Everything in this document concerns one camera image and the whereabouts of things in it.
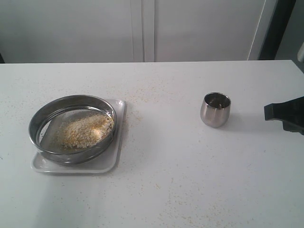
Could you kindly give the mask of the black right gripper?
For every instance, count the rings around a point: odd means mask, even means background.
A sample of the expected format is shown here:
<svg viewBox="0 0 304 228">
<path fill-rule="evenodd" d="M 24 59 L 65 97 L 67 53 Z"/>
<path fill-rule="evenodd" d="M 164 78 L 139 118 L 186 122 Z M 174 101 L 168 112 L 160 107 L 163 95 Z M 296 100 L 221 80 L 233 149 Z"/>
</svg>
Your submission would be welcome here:
<svg viewBox="0 0 304 228">
<path fill-rule="evenodd" d="M 266 121 L 280 120 L 283 130 L 304 134 L 304 97 L 283 103 L 272 103 L 264 107 Z"/>
</svg>

